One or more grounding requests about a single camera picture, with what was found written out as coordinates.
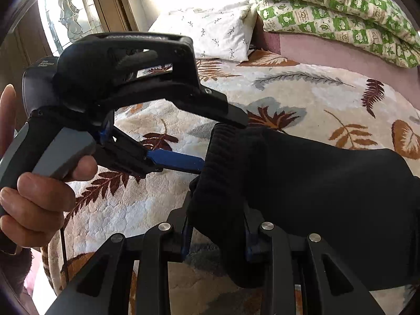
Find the blue clip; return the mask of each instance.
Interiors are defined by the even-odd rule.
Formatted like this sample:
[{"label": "blue clip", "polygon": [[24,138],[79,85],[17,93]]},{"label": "blue clip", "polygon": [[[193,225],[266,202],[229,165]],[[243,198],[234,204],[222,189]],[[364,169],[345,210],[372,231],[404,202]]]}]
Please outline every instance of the blue clip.
[{"label": "blue clip", "polygon": [[193,174],[200,174],[204,160],[196,156],[176,153],[164,149],[148,151],[147,157],[161,168],[177,170]]}]

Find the bedspread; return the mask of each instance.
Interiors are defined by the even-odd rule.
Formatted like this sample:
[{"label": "bedspread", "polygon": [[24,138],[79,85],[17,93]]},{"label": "bedspread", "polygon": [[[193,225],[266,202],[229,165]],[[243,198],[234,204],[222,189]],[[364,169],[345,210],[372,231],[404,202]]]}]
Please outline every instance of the bedspread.
[{"label": "bedspread", "polygon": [[[344,69],[299,64],[261,50],[241,64],[198,60],[197,68],[202,84],[225,93],[231,103],[247,112],[253,125],[350,150],[390,148],[420,176],[420,116],[380,81]],[[159,67],[150,72],[170,69]],[[165,100],[122,108],[115,121],[151,150],[162,148],[202,158],[215,124]],[[283,173],[279,167],[279,176]],[[165,221],[172,209],[182,205],[194,177],[164,170],[140,179],[100,167],[93,181],[71,183],[77,203],[64,224],[70,277],[111,234],[130,237]],[[350,186],[345,193],[357,197],[357,187]],[[43,262],[55,292],[60,293],[66,282],[59,233],[43,248]],[[137,270],[138,262],[132,276],[132,314]],[[218,248],[197,231],[185,262],[169,263],[169,287],[174,315],[259,312],[261,291],[234,285],[220,265]],[[295,293],[301,314],[299,286]],[[373,295],[387,315],[398,314],[410,288]]]}]

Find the brown leaf print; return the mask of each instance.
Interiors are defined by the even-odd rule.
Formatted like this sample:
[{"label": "brown leaf print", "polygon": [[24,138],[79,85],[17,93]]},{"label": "brown leaf print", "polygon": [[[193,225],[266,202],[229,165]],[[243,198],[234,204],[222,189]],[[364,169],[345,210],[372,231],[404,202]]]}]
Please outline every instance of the brown leaf print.
[{"label": "brown leaf print", "polygon": [[148,150],[156,150],[156,149],[165,149],[172,151],[171,146],[168,142],[172,143],[178,143],[178,139],[176,137],[173,137],[171,135],[167,134],[167,126],[163,119],[160,119],[163,123],[163,126],[165,127],[165,131],[163,134],[158,133],[148,133],[146,135],[143,135],[145,138],[140,143],[145,146]]},{"label": "brown leaf print", "polygon": [[118,110],[118,113],[121,112],[129,112],[130,114],[134,114],[135,112],[141,110],[143,107],[143,103],[135,104],[135,105],[129,105],[127,107],[122,107]]},{"label": "brown leaf print", "polygon": [[[82,207],[87,206],[91,202],[96,202],[99,194],[101,194],[102,199],[104,199],[106,192],[109,189],[111,195],[114,196],[115,192],[118,190],[118,188],[120,188],[121,182],[124,187],[127,187],[129,175],[126,173],[109,171],[99,173],[98,175],[100,178],[93,180],[91,182],[91,186],[86,187],[85,191],[81,193],[81,196],[76,198],[76,204],[74,208],[64,218],[63,228],[66,228],[69,220],[73,218]],[[134,178],[136,179],[137,183],[139,183],[141,180],[141,177],[139,176]]]},{"label": "brown leaf print", "polygon": [[276,129],[281,132],[285,132],[283,128],[287,127],[291,122],[295,119],[299,118],[300,116],[293,116],[295,112],[285,112],[282,111],[279,114],[277,112],[271,117],[268,114],[268,107],[258,107],[259,115],[255,115],[249,110],[248,112],[248,124],[250,127],[261,126],[264,125],[271,129]]},{"label": "brown leaf print", "polygon": [[166,64],[166,65],[159,65],[156,67],[152,67],[146,71],[146,73],[161,73],[169,71],[172,68],[172,64]]},{"label": "brown leaf print", "polygon": [[413,129],[402,120],[396,120],[391,129],[395,152],[404,158],[420,159],[420,137]]},{"label": "brown leaf print", "polygon": [[208,81],[212,79],[217,81],[217,78],[226,78],[226,77],[238,77],[239,75],[231,75],[229,73],[224,73],[220,68],[222,61],[220,59],[198,59],[197,71],[198,77],[201,81]]},{"label": "brown leaf print", "polygon": [[[71,258],[67,261],[67,270],[69,272],[69,281],[73,279],[73,277],[80,271],[81,268],[88,262],[88,260],[93,256],[94,252],[87,252],[77,255],[74,258]],[[61,286],[60,290],[63,290],[66,287],[66,276],[64,273],[64,266],[62,266],[60,271],[60,278],[61,278]],[[132,272],[132,279],[130,284],[130,312],[129,315],[134,315],[135,312],[135,306],[136,306],[136,287],[137,287],[137,275],[133,271]]]},{"label": "brown leaf print", "polygon": [[256,49],[248,56],[247,62],[242,62],[237,66],[266,66],[266,67],[275,67],[275,66],[296,66],[299,65],[298,62],[289,60],[280,54],[276,54],[269,51],[263,51]]},{"label": "brown leaf print", "polygon": [[369,148],[366,148],[367,146],[375,146],[377,145],[377,142],[366,139],[366,137],[372,136],[371,133],[368,133],[367,131],[362,131],[358,129],[367,129],[367,127],[362,126],[360,124],[347,124],[344,125],[341,120],[335,116],[332,112],[329,112],[327,110],[324,110],[327,114],[330,114],[333,116],[341,125],[338,129],[334,130],[331,136],[328,138],[329,141],[334,141],[336,139],[337,142],[335,143],[335,146],[337,148],[344,148],[344,146],[350,141],[350,147],[347,149],[350,150],[366,150]]},{"label": "brown leaf print", "polygon": [[367,88],[362,97],[362,106],[366,108],[367,112],[369,112],[373,118],[375,118],[372,107],[374,103],[383,100],[385,97],[384,84],[375,79],[368,79],[366,85]]},{"label": "brown leaf print", "polygon": [[260,311],[261,299],[263,297],[263,291],[261,289],[254,289],[244,300],[244,310],[246,315],[254,315]]}]

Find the black sleeve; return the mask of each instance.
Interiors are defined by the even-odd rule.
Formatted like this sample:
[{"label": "black sleeve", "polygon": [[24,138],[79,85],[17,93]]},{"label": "black sleeve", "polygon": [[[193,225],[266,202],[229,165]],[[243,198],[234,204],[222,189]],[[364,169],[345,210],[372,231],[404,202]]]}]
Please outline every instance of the black sleeve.
[{"label": "black sleeve", "polygon": [[195,184],[188,218],[240,286],[262,283],[245,260],[244,203],[287,233],[320,234],[369,290],[420,277],[420,180],[392,150],[218,124]]},{"label": "black sleeve", "polygon": [[32,264],[31,249],[22,249],[15,256],[0,252],[0,268],[16,295],[22,293],[24,281]]}]

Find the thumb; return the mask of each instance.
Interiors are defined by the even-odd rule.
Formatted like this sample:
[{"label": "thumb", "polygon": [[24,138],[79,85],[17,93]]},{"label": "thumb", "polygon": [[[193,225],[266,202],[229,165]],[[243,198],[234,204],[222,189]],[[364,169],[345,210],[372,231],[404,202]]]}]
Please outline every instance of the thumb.
[{"label": "thumb", "polygon": [[8,84],[0,98],[0,157],[13,141],[16,118],[16,92]]}]

